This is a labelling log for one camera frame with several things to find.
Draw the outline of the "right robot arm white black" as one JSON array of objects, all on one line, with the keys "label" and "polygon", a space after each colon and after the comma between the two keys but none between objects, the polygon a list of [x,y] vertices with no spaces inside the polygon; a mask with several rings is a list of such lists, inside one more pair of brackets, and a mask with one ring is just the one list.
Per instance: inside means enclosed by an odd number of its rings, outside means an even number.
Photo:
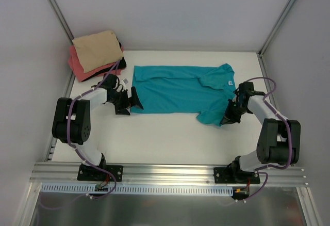
[{"label": "right robot arm white black", "polygon": [[264,92],[256,91],[250,80],[241,83],[228,102],[221,125],[240,123],[244,114],[254,115],[261,124],[256,150],[237,156],[229,165],[214,172],[216,183],[243,184],[260,182],[259,174],[268,168],[287,169],[296,164],[300,154],[301,125],[283,116],[267,101]]}]

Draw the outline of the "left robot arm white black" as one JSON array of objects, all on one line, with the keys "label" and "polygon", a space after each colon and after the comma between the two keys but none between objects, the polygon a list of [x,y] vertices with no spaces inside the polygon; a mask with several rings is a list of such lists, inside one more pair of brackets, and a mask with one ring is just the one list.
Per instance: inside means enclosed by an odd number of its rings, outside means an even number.
[{"label": "left robot arm white black", "polygon": [[91,111],[111,103],[116,115],[129,116],[129,109],[143,109],[135,87],[127,90],[116,75],[104,78],[75,98],[59,98],[52,125],[54,138],[66,143],[81,160],[79,181],[120,181],[121,167],[106,163],[105,156],[91,141]]}]

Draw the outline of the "teal t shirt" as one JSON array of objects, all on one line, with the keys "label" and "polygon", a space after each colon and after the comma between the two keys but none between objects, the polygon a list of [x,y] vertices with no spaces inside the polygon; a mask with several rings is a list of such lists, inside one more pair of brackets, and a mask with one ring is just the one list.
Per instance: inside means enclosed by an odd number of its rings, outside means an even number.
[{"label": "teal t shirt", "polygon": [[202,124],[221,125],[236,89],[234,70],[219,67],[135,66],[132,86],[143,109],[135,114],[196,114]]}]

